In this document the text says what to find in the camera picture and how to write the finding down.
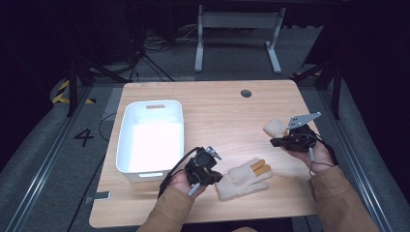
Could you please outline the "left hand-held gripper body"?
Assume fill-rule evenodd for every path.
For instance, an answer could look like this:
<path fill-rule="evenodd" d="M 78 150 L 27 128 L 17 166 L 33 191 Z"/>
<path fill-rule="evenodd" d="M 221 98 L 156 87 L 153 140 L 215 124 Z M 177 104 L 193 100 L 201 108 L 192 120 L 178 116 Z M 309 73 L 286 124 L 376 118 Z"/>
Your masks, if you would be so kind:
<path fill-rule="evenodd" d="M 196 190 L 200 185 L 209 186 L 207 180 L 213 179 L 210 173 L 214 171 L 213 167 L 217 164 L 217 160 L 221 160 L 221 157 L 211 146 L 197 149 L 196 155 L 185 165 L 192 190 Z"/>

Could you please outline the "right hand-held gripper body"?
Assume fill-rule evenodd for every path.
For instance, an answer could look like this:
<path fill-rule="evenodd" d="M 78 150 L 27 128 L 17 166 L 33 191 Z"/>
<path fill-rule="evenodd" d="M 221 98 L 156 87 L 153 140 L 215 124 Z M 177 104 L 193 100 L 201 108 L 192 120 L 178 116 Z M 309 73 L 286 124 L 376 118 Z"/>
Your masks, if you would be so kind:
<path fill-rule="evenodd" d="M 308 123 L 321 116 L 320 112 L 292 116 L 286 127 L 286 134 L 281 139 L 281 145 L 293 152 L 308 152 L 311 161 L 315 161 L 313 147 L 318 139 Z"/>

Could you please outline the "beige glove with orange fingers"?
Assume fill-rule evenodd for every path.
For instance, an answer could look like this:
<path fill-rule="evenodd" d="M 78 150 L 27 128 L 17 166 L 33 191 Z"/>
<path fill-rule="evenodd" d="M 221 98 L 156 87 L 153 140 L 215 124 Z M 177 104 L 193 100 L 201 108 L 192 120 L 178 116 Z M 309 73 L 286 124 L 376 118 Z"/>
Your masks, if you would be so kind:
<path fill-rule="evenodd" d="M 272 168 L 265 160 L 255 158 L 231 168 L 216 183 L 220 201 L 242 197 L 267 189 L 267 179 L 273 176 Z"/>
<path fill-rule="evenodd" d="M 286 125 L 277 119 L 271 120 L 263 130 L 273 138 L 283 137 L 287 133 Z"/>

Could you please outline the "white plastic bin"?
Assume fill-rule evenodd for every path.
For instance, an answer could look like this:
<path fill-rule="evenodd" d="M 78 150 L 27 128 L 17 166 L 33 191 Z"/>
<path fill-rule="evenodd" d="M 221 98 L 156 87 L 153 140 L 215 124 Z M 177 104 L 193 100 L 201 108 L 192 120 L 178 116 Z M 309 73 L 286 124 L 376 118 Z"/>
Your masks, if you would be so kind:
<path fill-rule="evenodd" d="M 184 155 L 184 116 L 175 100 L 135 101 L 122 118 L 116 167 L 131 182 L 163 180 Z"/>

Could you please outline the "person's right hand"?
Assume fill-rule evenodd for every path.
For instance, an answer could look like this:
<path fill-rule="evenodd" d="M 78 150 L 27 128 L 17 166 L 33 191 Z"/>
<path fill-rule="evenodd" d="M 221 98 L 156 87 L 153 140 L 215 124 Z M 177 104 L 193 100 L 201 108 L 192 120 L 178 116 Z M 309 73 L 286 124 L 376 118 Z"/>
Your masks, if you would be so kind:
<path fill-rule="evenodd" d="M 307 166 L 310 176 L 335 166 L 328 149 L 321 142 L 317 142 L 308 152 L 288 151 L 288 154 L 301 160 Z"/>

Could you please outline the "person's left hand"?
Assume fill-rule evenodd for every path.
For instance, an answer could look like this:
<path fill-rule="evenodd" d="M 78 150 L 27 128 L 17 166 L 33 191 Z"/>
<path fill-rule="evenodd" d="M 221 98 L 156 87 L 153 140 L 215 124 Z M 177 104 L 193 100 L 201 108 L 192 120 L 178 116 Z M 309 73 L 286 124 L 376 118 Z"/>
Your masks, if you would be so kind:
<path fill-rule="evenodd" d="M 195 199 L 196 197 L 198 197 L 207 188 L 206 186 L 200 185 L 196 190 L 192 190 L 191 185 L 190 185 L 190 183 L 187 179 L 187 173 L 184 170 L 176 173 L 172 177 L 171 182 L 169 183 L 169 185 L 171 187 L 176 188 L 180 192 L 188 195 L 192 199 Z"/>

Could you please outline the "black metal stand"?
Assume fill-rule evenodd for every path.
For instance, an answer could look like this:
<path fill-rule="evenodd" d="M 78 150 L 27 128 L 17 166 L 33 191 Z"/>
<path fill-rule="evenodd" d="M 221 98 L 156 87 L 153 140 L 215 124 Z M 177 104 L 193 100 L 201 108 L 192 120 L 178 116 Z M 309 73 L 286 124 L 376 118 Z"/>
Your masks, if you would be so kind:
<path fill-rule="evenodd" d="M 77 81 L 80 81 L 83 86 L 90 87 L 94 84 L 95 78 L 92 75 L 90 69 L 97 70 L 103 75 L 109 77 L 118 83 L 131 83 L 130 80 L 126 80 L 117 73 L 110 71 L 102 65 L 99 65 L 91 60 L 79 55 L 74 55 L 70 69 L 69 69 L 69 89 L 70 89 L 70 102 L 68 117 L 71 117 L 79 106 L 79 99 L 77 95 Z"/>
<path fill-rule="evenodd" d="M 337 120 L 339 120 L 339 100 L 341 91 L 341 67 L 339 62 L 327 61 L 316 65 L 301 73 L 292 73 L 290 79 L 298 83 L 309 76 L 314 76 L 318 73 L 317 79 L 314 82 L 316 90 L 325 90 L 330 83 L 333 83 L 331 109 Z"/>

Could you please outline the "yellow black hazard tape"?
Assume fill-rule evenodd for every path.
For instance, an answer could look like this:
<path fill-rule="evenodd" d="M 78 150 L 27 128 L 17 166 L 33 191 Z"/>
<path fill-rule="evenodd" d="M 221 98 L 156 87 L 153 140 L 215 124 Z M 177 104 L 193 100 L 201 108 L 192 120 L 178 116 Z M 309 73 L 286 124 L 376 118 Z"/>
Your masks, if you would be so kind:
<path fill-rule="evenodd" d="M 58 89 L 55 97 L 52 99 L 53 103 L 70 103 L 70 98 L 64 98 L 63 95 L 66 91 L 66 89 L 69 87 L 70 81 L 68 79 L 64 80 L 63 83 L 61 84 L 60 88 Z M 96 99 L 87 99 L 85 101 L 87 104 L 94 104 L 96 103 Z"/>

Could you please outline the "small metal table bracket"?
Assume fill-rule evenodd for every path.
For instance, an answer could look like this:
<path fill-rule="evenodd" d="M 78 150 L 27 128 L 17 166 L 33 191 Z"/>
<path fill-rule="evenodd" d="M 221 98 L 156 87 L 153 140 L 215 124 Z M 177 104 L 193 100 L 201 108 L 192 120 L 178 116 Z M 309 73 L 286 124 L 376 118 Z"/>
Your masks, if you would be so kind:
<path fill-rule="evenodd" d="M 83 198 L 83 203 L 84 204 L 92 204 L 94 201 L 97 201 L 97 200 L 107 200 L 107 199 L 110 198 L 110 196 L 111 196 L 110 191 L 96 192 L 92 196 L 85 196 Z"/>

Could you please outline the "grey metal table frame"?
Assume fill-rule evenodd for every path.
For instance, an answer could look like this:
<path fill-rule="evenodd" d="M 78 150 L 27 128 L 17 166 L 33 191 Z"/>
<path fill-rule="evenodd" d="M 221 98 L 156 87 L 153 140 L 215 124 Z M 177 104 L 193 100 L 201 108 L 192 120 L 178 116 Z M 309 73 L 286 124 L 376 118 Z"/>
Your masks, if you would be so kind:
<path fill-rule="evenodd" d="M 278 34 L 284 20 L 286 9 L 280 8 L 276 13 L 233 13 L 233 12 L 206 12 L 203 6 L 198 7 L 197 16 L 197 47 L 194 62 L 194 71 L 202 72 L 204 55 L 204 28 L 246 28 L 272 29 L 272 38 L 265 42 L 271 66 L 274 73 L 281 73 L 281 67 L 275 51 Z"/>

